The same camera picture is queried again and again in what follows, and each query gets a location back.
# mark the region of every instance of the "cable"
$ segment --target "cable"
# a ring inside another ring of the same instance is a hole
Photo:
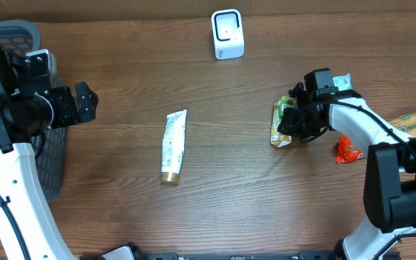
[[[9,198],[8,201],[4,201],[4,199],[0,195],[0,207],[3,209],[4,214],[6,214],[7,220],[9,221],[9,224],[11,224],[12,229],[14,230],[15,237],[17,238],[17,241],[19,241],[19,246],[22,250],[23,257],[25,260],[31,260],[30,255],[28,253],[27,244],[25,244],[25,240],[22,236],[22,232],[20,231],[19,225],[17,224],[17,221],[15,221],[14,215],[7,206],[9,202]]]
[[[353,105],[353,104],[348,104],[348,103],[343,103],[343,102],[339,102],[339,101],[336,101],[336,100],[332,100],[332,101],[314,102],[314,103],[311,103],[309,105],[304,106],[302,109],[309,109],[309,108],[311,108],[311,106],[319,105],[319,104],[320,105],[327,105],[327,104],[328,105],[331,105],[331,104],[342,105],[342,106],[346,106],[348,108],[353,108],[353,109],[356,109],[360,112],[363,112],[364,114],[366,114],[367,116],[372,118],[384,131],[386,131],[388,133],[389,136],[393,137],[396,141],[398,141],[398,143],[400,143],[402,146],[404,146],[410,152],[410,154],[415,158],[415,161],[416,161],[416,151],[414,151],[413,148],[411,148],[411,146],[408,143],[406,143],[402,138],[397,136],[393,132],[392,128],[385,125],[383,123],[383,121],[378,116],[375,116],[375,114],[373,114],[370,111],[364,109],[362,106],[357,106],[357,105]],[[323,134],[323,132],[321,132],[318,136],[315,136],[315,138],[314,137],[310,138],[309,141],[317,139],[322,134]],[[373,260],[378,260],[380,258],[380,256],[385,254],[397,241],[400,241],[402,238],[416,238],[416,233],[395,235],[378,253],[375,254],[375,256],[373,257]]]
[[[35,160],[40,157],[40,155],[43,153],[44,150],[44,146],[46,146],[46,133],[43,131],[41,133],[41,145],[40,148],[38,149],[38,151],[36,152],[35,155]]]
[[[384,245],[383,248],[380,249],[380,251],[378,251],[378,253],[375,254],[375,256],[373,256],[372,260],[379,260],[380,256],[385,254],[394,245],[394,243],[401,242],[401,239],[403,238],[416,238],[416,234],[412,233],[395,235],[386,245]]]
[[[311,142],[311,141],[314,141],[315,139],[318,139],[319,137],[321,137],[323,134],[325,134],[325,132],[327,132],[327,130],[329,130],[329,127],[328,126],[326,126],[325,128],[324,128],[324,130],[322,130],[320,133],[318,133],[318,135],[316,135],[316,136],[312,136],[312,137],[310,137],[310,138],[307,138],[307,139],[303,139],[303,138],[301,138],[300,139],[300,142],[301,142],[301,144],[305,144],[305,143],[307,143],[307,142]]]

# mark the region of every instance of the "orange snack package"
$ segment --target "orange snack package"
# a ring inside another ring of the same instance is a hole
[[[416,112],[401,116],[389,122],[400,131],[416,137]],[[364,158],[360,151],[347,136],[341,136],[338,141],[337,163],[351,163]]]

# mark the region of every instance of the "gold tube cap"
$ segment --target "gold tube cap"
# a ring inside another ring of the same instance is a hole
[[[163,172],[162,173],[162,183],[163,184],[178,185],[179,184],[179,173]]]

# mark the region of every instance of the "white tube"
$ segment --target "white tube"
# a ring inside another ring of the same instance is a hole
[[[179,184],[186,138],[186,115],[187,110],[182,110],[166,117],[162,146],[162,183]]]

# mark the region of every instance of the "snack bag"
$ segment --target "snack bag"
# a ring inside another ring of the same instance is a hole
[[[346,75],[333,77],[333,83],[339,91],[352,90],[351,73],[348,72]]]
[[[281,97],[272,108],[271,144],[277,148],[292,142],[292,137],[278,132],[277,127],[282,121],[283,110],[295,107],[295,101],[290,97]]]
[[[416,137],[416,112],[401,116],[389,122],[400,131],[404,131]],[[338,141],[337,163],[351,163],[364,158],[362,154],[347,136],[341,136]]]

